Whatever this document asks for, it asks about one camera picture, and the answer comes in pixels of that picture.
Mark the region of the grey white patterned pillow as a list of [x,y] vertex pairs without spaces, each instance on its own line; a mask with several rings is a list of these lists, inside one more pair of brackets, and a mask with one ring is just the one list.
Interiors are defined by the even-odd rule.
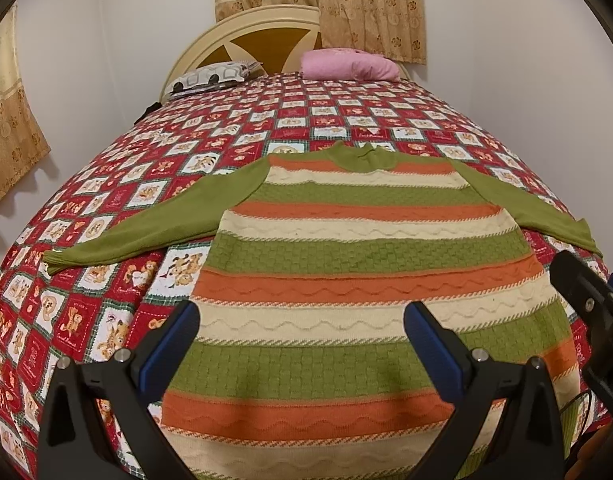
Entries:
[[220,84],[240,84],[261,70],[258,61],[218,62],[195,68],[174,78],[164,87],[166,98],[192,90],[203,90],[218,87]]

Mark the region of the black object beside bed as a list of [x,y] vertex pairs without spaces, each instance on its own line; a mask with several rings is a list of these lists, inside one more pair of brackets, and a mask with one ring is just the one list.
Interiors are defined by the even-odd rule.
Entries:
[[151,105],[149,105],[146,110],[143,111],[143,114],[139,116],[139,118],[136,119],[136,121],[134,122],[135,125],[139,124],[142,120],[144,120],[146,117],[148,117],[150,114],[157,112],[157,110],[160,110],[160,108],[162,107],[162,103],[161,102],[154,102]]

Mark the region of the pink pillow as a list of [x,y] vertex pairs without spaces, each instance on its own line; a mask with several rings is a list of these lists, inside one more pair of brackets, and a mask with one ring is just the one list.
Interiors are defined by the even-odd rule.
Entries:
[[301,56],[308,80],[398,81],[399,67],[379,54],[347,48],[311,50]]

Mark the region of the green orange striped knit sweater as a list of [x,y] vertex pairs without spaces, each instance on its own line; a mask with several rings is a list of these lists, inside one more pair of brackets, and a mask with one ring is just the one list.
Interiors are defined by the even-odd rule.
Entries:
[[527,231],[596,252],[587,222],[444,157],[337,143],[271,154],[48,252],[97,269],[209,238],[192,266],[199,333],[162,429],[199,479],[387,479],[450,416],[407,341],[423,302],[468,344],[543,356],[579,390],[565,308]]

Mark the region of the beige side curtain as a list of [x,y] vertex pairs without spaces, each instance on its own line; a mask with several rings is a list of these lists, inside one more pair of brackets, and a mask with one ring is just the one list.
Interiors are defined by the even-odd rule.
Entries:
[[16,24],[12,6],[0,22],[0,201],[50,152],[26,98]]

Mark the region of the red teddy bear patchwork bedspread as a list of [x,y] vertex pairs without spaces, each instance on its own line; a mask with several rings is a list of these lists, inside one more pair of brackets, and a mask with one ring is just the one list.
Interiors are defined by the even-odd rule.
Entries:
[[[192,300],[192,266],[207,255],[211,242],[188,240],[110,266],[76,266],[55,274],[45,255],[94,240],[202,177],[231,174],[267,155],[318,152],[337,143],[453,159],[569,214],[494,136],[410,81],[309,81],[282,74],[173,100],[73,176],[5,258],[0,446],[22,478],[38,478],[41,420],[58,360],[105,362],[116,350],[135,348],[179,302]],[[525,237],[548,276],[554,256],[563,250],[575,252],[597,272],[605,269],[599,248],[559,247],[554,237],[535,231]],[[557,398],[565,411],[564,432],[572,434],[582,399],[580,323],[558,296],[578,365],[578,392],[566,402]]]

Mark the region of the cream wooden headboard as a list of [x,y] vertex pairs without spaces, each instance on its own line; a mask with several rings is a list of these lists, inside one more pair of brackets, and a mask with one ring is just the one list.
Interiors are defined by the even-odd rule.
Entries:
[[[321,12],[315,6],[273,4],[240,12],[218,22],[200,35],[170,70],[164,87],[174,78],[195,68],[218,62],[258,61],[259,75],[301,73],[301,56],[311,50],[326,49],[321,32]],[[410,81],[409,71],[395,62],[400,71],[398,81]]]

